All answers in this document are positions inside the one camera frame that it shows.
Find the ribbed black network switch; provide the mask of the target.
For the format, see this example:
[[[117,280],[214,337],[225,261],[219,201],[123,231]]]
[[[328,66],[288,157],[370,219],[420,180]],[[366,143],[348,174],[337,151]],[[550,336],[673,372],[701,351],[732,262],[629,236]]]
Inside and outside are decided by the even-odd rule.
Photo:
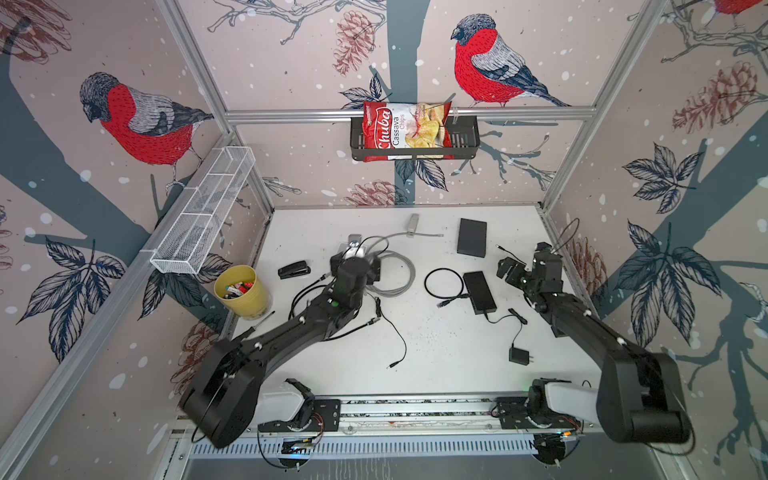
[[[487,316],[497,310],[497,305],[482,271],[466,272],[462,276],[469,299],[476,315]]]

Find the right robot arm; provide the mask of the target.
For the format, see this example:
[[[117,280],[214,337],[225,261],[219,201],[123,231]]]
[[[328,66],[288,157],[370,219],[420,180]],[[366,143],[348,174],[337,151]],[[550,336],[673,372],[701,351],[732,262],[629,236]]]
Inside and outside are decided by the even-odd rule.
[[[517,288],[553,331],[572,339],[600,368],[596,421],[617,443],[683,444],[694,437],[679,370],[666,354],[622,338],[588,305],[563,290],[562,257],[537,245],[532,268],[514,257],[498,261],[496,276]]]

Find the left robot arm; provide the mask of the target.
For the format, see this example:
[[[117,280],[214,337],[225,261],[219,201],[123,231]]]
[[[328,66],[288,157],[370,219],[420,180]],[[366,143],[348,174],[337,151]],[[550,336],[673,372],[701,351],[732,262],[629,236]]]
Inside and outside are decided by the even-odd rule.
[[[179,407],[217,448],[233,443],[251,424],[265,379],[307,347],[330,339],[360,311],[366,289],[380,279],[374,253],[338,253],[334,280],[308,306],[255,337],[252,328],[215,343],[181,396]]]

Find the black stapler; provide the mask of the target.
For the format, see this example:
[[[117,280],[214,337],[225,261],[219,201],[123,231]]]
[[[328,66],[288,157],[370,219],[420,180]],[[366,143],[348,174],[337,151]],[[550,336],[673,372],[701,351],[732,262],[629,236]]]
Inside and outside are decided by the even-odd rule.
[[[280,267],[277,273],[281,280],[285,280],[309,275],[311,273],[311,267],[305,260],[300,260]]]

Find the grey USB adapter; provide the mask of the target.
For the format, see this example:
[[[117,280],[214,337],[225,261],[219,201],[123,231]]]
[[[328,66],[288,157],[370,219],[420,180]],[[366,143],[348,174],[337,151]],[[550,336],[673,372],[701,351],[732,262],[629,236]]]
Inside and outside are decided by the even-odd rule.
[[[406,229],[406,235],[408,237],[413,237],[416,235],[417,227],[419,222],[419,215],[418,214],[412,214],[409,218],[407,229]]]

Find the right black power adapter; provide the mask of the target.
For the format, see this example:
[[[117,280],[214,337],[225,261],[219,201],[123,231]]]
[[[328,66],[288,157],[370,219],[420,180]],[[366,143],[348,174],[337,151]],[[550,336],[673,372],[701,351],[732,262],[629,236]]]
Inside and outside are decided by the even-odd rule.
[[[483,317],[489,324],[493,324],[493,325],[498,324],[502,320],[509,319],[509,318],[515,319],[518,322],[517,332],[515,333],[511,341],[510,348],[508,351],[508,361],[517,365],[528,366],[531,361],[530,352],[526,349],[523,349],[517,346],[518,338],[522,333],[524,327],[528,325],[528,320],[525,319],[514,308],[509,308],[506,314],[503,314],[501,317],[496,319],[491,319],[487,313],[484,313]]]

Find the yellow cup with markers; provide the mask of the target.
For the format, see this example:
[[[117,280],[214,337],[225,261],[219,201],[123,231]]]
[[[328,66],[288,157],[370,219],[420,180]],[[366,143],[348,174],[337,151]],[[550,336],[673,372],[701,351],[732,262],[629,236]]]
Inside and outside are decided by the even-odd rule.
[[[269,290],[247,265],[235,265],[224,271],[216,279],[214,291],[229,310],[248,320],[265,316],[272,305]]]

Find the red chips bag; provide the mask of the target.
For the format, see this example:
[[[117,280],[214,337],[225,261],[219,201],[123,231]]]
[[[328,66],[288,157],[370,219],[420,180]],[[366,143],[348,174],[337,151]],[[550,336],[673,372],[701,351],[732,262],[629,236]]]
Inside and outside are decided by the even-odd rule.
[[[451,102],[363,103],[366,150],[452,148],[446,130]]]

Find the black handled screwdriver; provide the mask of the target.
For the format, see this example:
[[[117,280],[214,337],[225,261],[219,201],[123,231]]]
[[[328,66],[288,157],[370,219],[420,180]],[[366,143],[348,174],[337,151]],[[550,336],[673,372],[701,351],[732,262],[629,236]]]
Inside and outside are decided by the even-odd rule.
[[[248,329],[257,329],[262,323],[264,323],[266,320],[270,319],[274,314],[276,313],[275,310],[272,310],[268,314],[263,315],[262,317],[258,319],[252,319],[252,320],[245,320],[242,319],[241,323],[245,325]]]

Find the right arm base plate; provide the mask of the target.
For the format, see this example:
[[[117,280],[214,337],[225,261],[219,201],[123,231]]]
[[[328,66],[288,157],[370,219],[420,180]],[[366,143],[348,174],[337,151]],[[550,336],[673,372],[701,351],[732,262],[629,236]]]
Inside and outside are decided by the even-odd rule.
[[[533,406],[527,396],[498,397],[490,411],[503,430],[554,429],[556,431],[583,429],[583,422],[575,417]]]

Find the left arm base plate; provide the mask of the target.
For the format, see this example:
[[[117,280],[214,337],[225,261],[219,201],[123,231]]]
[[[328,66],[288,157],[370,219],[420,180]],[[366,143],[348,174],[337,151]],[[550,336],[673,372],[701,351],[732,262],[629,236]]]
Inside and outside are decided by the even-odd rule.
[[[289,420],[273,419],[258,425],[260,433],[337,432],[341,416],[339,399],[305,400]]]

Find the white mesh wall shelf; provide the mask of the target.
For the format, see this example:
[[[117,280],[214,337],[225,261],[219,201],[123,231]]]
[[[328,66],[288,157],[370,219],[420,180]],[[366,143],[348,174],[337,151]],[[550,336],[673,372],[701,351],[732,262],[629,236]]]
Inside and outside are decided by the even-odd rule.
[[[252,150],[227,146],[173,222],[150,262],[162,274],[196,275],[255,163]]]

